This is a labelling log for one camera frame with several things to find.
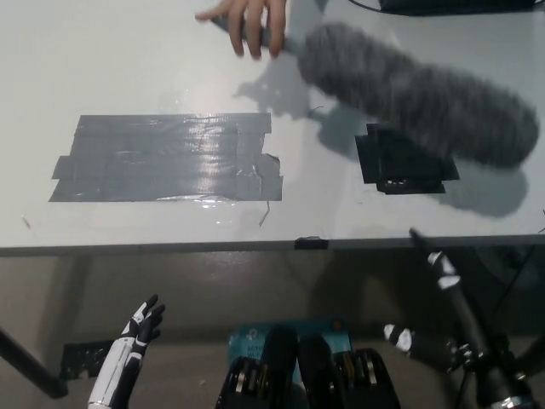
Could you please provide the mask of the person's bare hand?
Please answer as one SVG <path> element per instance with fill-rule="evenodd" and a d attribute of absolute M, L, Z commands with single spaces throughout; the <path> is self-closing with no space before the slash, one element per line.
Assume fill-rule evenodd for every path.
<path fill-rule="evenodd" d="M 225 0 L 212 9 L 195 14 L 197 21 L 227 18 L 227 32 L 236 56 L 244 55 L 242 33 L 246 31 L 246 43 L 253 60 L 261 58 L 261 19 L 267 13 L 270 31 L 269 55 L 276 59 L 284 45 L 286 27 L 286 2 L 284 0 Z"/>

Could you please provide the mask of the robot right hand white black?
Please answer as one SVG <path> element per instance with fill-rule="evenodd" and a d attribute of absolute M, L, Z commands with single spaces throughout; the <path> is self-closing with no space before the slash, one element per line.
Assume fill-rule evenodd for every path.
<path fill-rule="evenodd" d="M 474 373 L 484 394 L 523 395 L 525 381 L 515 371 L 514 357 L 495 341 L 484 320 L 466 297 L 462 277 L 448 256 L 431 246 L 415 229 L 410 230 L 415 247 L 427 257 L 439 290 L 449 301 L 460 328 L 455 343 L 437 343 L 409 328 L 387 324 L 384 337 L 399 351 L 440 372 L 459 367 Z"/>

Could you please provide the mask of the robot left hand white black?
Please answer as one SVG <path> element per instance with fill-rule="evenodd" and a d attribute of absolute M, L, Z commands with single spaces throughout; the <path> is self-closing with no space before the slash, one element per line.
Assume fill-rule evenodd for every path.
<path fill-rule="evenodd" d="M 88 399 L 88 408 L 128 408 L 147 347 L 159 337 L 165 306 L 158 295 L 142 303 L 113 342 Z"/>

